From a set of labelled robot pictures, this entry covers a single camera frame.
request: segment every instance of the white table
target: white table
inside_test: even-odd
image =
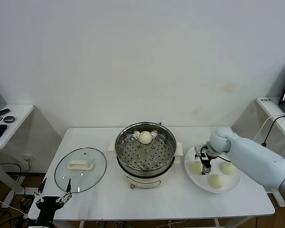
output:
[[[28,117],[28,115],[32,112],[34,109],[34,106],[31,104],[6,104],[6,105],[0,105],[0,110],[9,108],[10,112],[7,114],[4,114],[0,117],[5,117],[8,115],[14,116],[16,119],[12,123],[4,123],[3,120],[0,121],[0,124],[7,124],[7,129],[3,133],[3,135],[0,137],[0,149],[2,149],[8,141],[11,139],[11,137],[14,135],[14,133],[17,131],[17,129],[21,126],[21,124],[25,121],[25,119]],[[9,192],[7,197],[4,200],[5,205],[3,204],[3,207],[6,207],[6,205],[9,205],[13,196],[14,192],[15,194],[23,194],[23,187],[21,187],[21,183],[24,180],[25,177],[21,177],[18,182],[14,181],[9,175],[7,175],[0,167],[0,181],[5,183],[7,186],[9,186],[12,191]],[[30,194],[32,189],[26,189],[26,193]]]
[[[217,127],[169,127],[184,153],[196,144],[205,143]],[[73,194],[55,214],[55,221],[67,220],[156,220],[240,217],[229,223],[236,227],[253,216],[275,212],[266,191],[248,176],[227,194],[214,194],[199,188],[187,175],[183,161],[174,164],[167,182],[155,189],[131,189],[123,177],[116,155],[109,145],[123,128],[70,128],[46,173],[44,195],[61,196],[54,180],[59,161],[81,147],[94,147],[104,153],[107,169],[93,188]],[[37,219],[39,209],[33,203],[28,216]]]

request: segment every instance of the white wall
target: white wall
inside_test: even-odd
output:
[[[282,70],[285,0],[0,0],[0,93],[34,104],[60,136],[233,124],[280,94]]]

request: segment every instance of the white cable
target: white cable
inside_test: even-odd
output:
[[[17,211],[19,211],[19,212],[21,212],[22,214],[25,215],[25,213],[22,212],[21,210],[18,210],[18,209],[16,209],[16,208],[13,208],[13,207],[11,207],[11,206],[9,206],[9,205],[6,205],[6,206],[8,206],[9,208],[12,208],[12,209],[14,209],[14,210],[17,210]]]
[[[253,141],[255,141],[255,139],[256,139],[257,136],[260,134],[261,130],[264,128],[264,126],[266,125],[266,123],[268,122],[268,120],[271,119],[272,117],[279,116],[279,115],[285,116],[285,113],[269,116],[269,117],[266,119],[266,121],[262,124],[260,130],[259,130],[259,131],[257,132],[257,134],[255,135]]]
[[[171,222],[171,223],[168,223],[168,224],[165,224],[165,225],[161,225],[161,226],[158,226],[158,227],[164,227],[164,226],[168,226],[169,224],[176,224],[176,223],[183,223],[183,222],[185,222],[185,221],[187,221],[187,219],[185,219],[185,220],[183,220],[183,221],[181,221],[181,222]]]
[[[5,221],[2,221],[2,222],[0,222],[0,225],[3,224],[3,223],[5,223],[5,222],[7,222],[7,221],[12,220],[12,219],[19,218],[20,216],[22,216],[22,215],[16,215],[16,216],[11,217],[11,218],[9,218],[9,219],[7,219],[7,220],[5,220]]]

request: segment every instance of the floor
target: floor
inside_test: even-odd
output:
[[[38,187],[42,181],[43,177],[26,177],[25,181],[23,182],[23,185],[26,187]],[[4,199],[4,196],[8,193],[9,188],[0,182],[0,200]],[[265,216],[265,217],[258,217],[250,219],[246,223],[242,224],[240,228],[285,228],[285,208],[279,208],[277,204],[275,203],[274,199],[270,196],[276,212],[272,216]],[[12,204],[15,204],[14,207],[17,209],[20,209],[19,203],[22,199],[22,196],[17,195],[14,197],[14,200]],[[0,222],[3,222],[9,218],[9,214],[4,214],[3,211],[7,211],[10,213],[10,216],[16,216],[19,214],[18,211],[15,211],[13,209],[8,209],[8,210],[0,210],[0,216],[3,215],[0,218]],[[220,225],[223,226],[226,224],[227,221],[229,221],[229,218],[226,219],[219,219]],[[75,228],[79,227],[79,222],[78,221],[73,221],[70,222]],[[124,225],[123,223],[117,223],[115,225],[115,222],[109,221],[106,222],[105,228],[156,228],[157,226],[160,225],[165,225],[167,224],[168,221],[127,221],[126,224]],[[212,219],[200,219],[200,220],[187,220],[183,223],[178,223],[174,224],[175,227],[206,227],[206,226],[215,226],[214,221]],[[0,228],[10,228],[10,227],[15,227],[13,224],[9,224],[8,222],[0,225]],[[85,223],[85,228],[96,228],[96,222],[91,221],[91,222],[86,222]],[[101,221],[97,224],[97,228],[104,228],[104,222]]]

